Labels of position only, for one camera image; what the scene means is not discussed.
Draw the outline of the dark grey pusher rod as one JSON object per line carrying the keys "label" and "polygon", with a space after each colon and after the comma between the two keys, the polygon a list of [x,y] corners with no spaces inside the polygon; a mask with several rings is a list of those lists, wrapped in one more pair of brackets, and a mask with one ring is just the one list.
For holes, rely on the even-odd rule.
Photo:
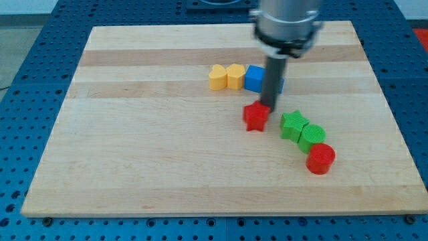
{"label": "dark grey pusher rod", "polygon": [[264,106],[270,107],[270,112],[273,112],[276,108],[286,63],[286,58],[266,58],[265,74],[263,76],[259,101]]}

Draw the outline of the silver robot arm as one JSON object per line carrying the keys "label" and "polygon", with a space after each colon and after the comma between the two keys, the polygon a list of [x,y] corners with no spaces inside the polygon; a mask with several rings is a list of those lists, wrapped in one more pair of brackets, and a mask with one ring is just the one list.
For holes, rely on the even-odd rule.
{"label": "silver robot arm", "polygon": [[261,0],[249,15],[254,18],[254,37],[266,55],[259,101],[276,108],[289,58],[300,58],[315,42],[323,23],[317,22],[322,0]]}

